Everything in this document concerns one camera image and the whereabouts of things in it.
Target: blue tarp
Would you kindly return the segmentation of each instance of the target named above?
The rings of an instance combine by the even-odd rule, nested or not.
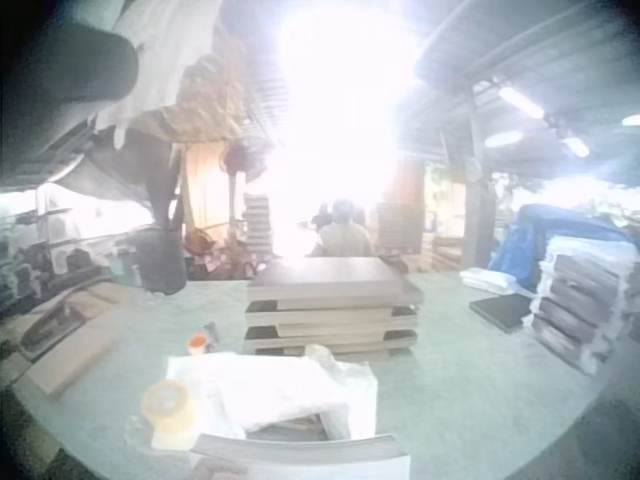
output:
[[[564,208],[525,205],[509,227],[507,237],[489,264],[489,270],[508,273],[516,277],[522,287],[534,288],[532,273],[544,258],[549,240],[556,235],[633,242],[627,232],[605,221]]]

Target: workshop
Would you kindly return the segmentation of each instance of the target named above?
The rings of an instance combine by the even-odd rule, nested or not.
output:
[[[2,478],[640,478],[627,3],[3,6]]]

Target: ceiling light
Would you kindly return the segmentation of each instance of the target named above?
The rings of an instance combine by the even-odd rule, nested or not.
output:
[[[509,102],[519,110],[522,110],[531,118],[536,118],[538,120],[544,118],[544,109],[540,105],[532,102],[513,88],[502,87],[498,94],[502,97],[503,100]]]
[[[625,127],[640,127],[640,115],[631,115],[622,120]]]
[[[495,135],[491,135],[484,141],[484,145],[489,148],[503,147],[504,145],[510,145],[522,140],[524,134],[518,130],[511,132],[502,132]]]
[[[587,147],[578,137],[564,138],[562,139],[562,143],[569,147],[571,151],[580,158],[584,158],[589,155],[589,147]]]

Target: stack of boards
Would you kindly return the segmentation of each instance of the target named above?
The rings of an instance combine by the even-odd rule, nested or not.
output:
[[[302,355],[324,345],[338,359],[378,360],[416,343],[422,291],[379,258],[270,262],[249,284],[245,351]]]
[[[266,195],[245,194],[244,204],[246,208],[243,218],[247,222],[247,249],[254,254],[271,254],[273,246],[269,198]]]
[[[411,457],[392,435],[329,442],[263,442],[200,435],[190,480],[408,480]]]
[[[419,254],[424,208],[401,203],[378,204],[377,249],[386,254]]]

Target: table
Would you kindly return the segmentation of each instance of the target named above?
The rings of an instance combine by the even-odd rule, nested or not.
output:
[[[489,293],[455,273],[410,275],[425,293],[418,344],[372,364],[379,381],[378,433],[394,433],[412,456],[412,478],[505,478],[551,445],[638,349],[591,379],[526,332],[506,335],[468,308]],[[214,321],[221,349],[241,351],[246,282],[192,282],[170,297],[141,292],[92,320],[119,341],[59,400],[28,380],[14,392],[63,448],[96,475],[118,480],[180,479],[187,455],[149,456],[127,445],[125,423],[145,390],[164,377],[169,356]]]

